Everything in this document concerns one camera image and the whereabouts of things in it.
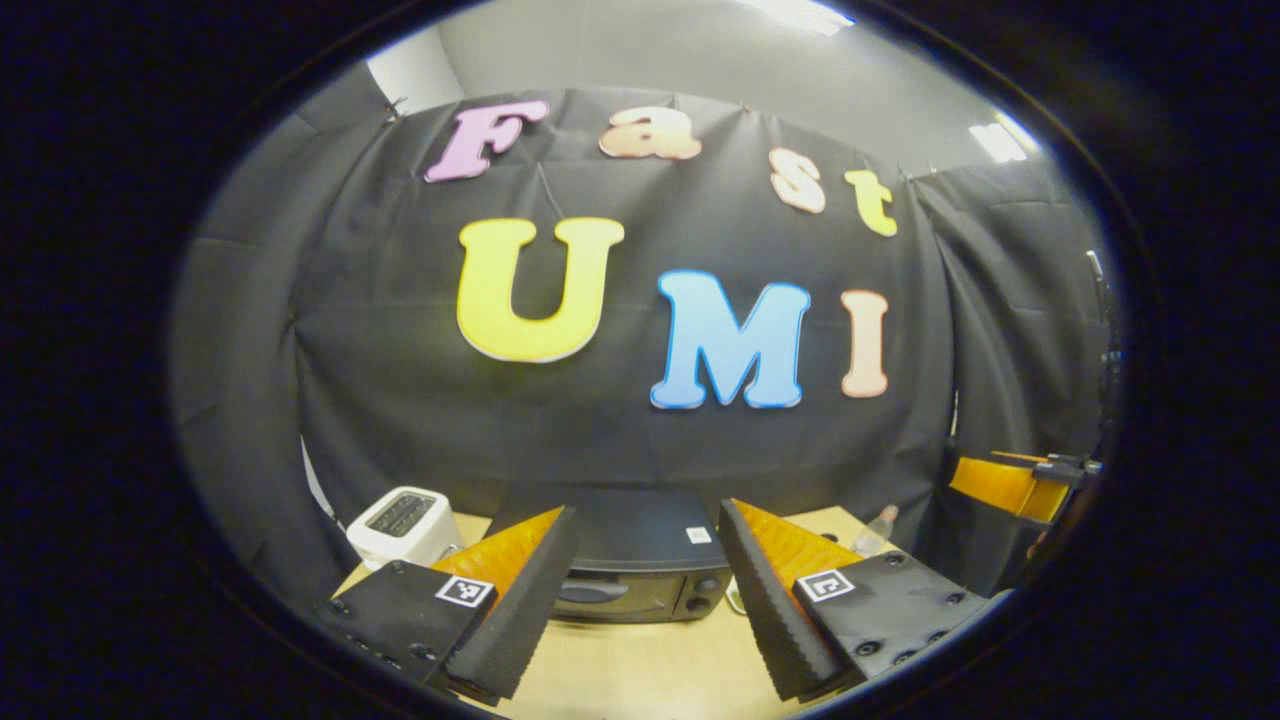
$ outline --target oven knob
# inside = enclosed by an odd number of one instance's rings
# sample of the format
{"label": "oven knob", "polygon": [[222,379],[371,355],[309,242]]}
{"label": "oven knob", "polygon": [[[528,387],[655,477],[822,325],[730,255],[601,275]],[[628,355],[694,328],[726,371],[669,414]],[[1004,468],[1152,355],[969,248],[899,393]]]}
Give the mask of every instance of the oven knob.
{"label": "oven knob", "polygon": [[716,578],[703,578],[701,580],[698,580],[698,583],[694,584],[694,592],[701,594],[712,594],[718,589],[719,589],[719,580],[717,580]]}

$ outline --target white ceiling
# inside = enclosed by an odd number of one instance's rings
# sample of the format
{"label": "white ceiling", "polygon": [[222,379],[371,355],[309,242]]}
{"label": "white ceiling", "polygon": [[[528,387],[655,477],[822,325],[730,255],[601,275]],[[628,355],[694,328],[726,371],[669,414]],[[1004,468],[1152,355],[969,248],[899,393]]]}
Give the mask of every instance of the white ceiling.
{"label": "white ceiling", "polygon": [[992,163],[969,127],[996,109],[867,23],[831,37],[736,0],[495,0],[370,60],[416,111],[461,97],[632,86],[745,102],[908,173]]}

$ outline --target plastic bottle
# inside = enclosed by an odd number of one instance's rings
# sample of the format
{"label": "plastic bottle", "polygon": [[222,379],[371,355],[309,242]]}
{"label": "plastic bottle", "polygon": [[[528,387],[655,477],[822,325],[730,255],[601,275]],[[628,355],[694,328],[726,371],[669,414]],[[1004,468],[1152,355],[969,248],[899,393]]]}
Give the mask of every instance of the plastic bottle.
{"label": "plastic bottle", "polygon": [[879,552],[893,532],[893,520],[897,520],[897,506],[886,505],[879,516],[868,523],[854,539],[852,551],[863,557],[870,557]]}

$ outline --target yellow letter u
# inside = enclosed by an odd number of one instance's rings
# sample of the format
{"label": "yellow letter u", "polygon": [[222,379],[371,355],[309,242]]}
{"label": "yellow letter u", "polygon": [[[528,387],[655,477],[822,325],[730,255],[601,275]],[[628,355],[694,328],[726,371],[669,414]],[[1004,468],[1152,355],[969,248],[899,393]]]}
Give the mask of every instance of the yellow letter u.
{"label": "yellow letter u", "polygon": [[568,246],[564,295],[554,315],[529,320],[511,309],[520,249],[534,241],[534,223],[515,218],[480,220],[462,228],[466,247],[458,281],[458,328],[472,347],[498,360],[550,363],[582,348],[600,324],[609,246],[622,242],[622,225],[607,218],[567,218],[556,237]]}

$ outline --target foam letter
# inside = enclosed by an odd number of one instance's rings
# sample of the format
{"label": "foam letter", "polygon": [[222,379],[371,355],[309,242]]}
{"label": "foam letter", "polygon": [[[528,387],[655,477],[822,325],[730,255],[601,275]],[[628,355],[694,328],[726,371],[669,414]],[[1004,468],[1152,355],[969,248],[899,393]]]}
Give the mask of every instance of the foam letter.
{"label": "foam letter", "polygon": [[458,113],[456,118],[458,129],[453,131],[453,137],[444,147],[440,160],[428,168],[426,182],[483,176],[489,169],[489,160],[484,158],[485,145],[493,146],[494,152],[506,152],[520,137],[520,129],[524,127],[520,118],[538,122],[549,111],[550,108],[545,101],[531,100],[472,108]]}
{"label": "foam letter", "polygon": [[888,388],[888,378],[881,370],[881,319],[888,301],[874,292],[850,290],[841,293],[840,304],[849,310],[852,338],[849,374],[840,389],[849,397],[876,397]]}
{"label": "foam letter", "polygon": [[612,128],[600,136],[600,150],[612,158],[687,160],[703,151],[694,140],[689,115],[671,108],[632,108],[609,118]]}
{"label": "foam letter", "polygon": [[884,237],[897,234],[897,223],[884,214],[884,202],[893,201],[893,193],[879,183],[872,170],[849,170],[845,181],[854,186],[854,196],[858,200],[858,214],[872,232]]}
{"label": "foam letter", "polygon": [[586,345],[600,324],[604,266],[609,246],[622,242],[622,225],[605,218],[567,218],[556,237],[568,246],[564,295],[556,314],[526,320],[511,309],[520,249],[538,229],[529,220],[471,223],[458,236],[467,249],[458,281],[458,328],[472,347],[498,360],[550,363]]}
{"label": "foam letter", "polygon": [[796,357],[800,320],[809,309],[804,288],[769,283],[741,328],[712,274],[671,270],[658,278],[658,291],[671,301],[671,345],[667,377],[649,393],[654,406],[692,409],[703,404],[707,389],[698,384],[699,356],[707,361],[721,405],[733,402],[751,365],[756,366],[755,379],[742,393],[748,405],[791,407],[800,402]]}
{"label": "foam letter", "polygon": [[769,164],[773,165],[773,192],[783,202],[806,213],[818,214],[827,206],[827,195],[817,183],[818,167],[813,160],[786,147],[769,151]]}

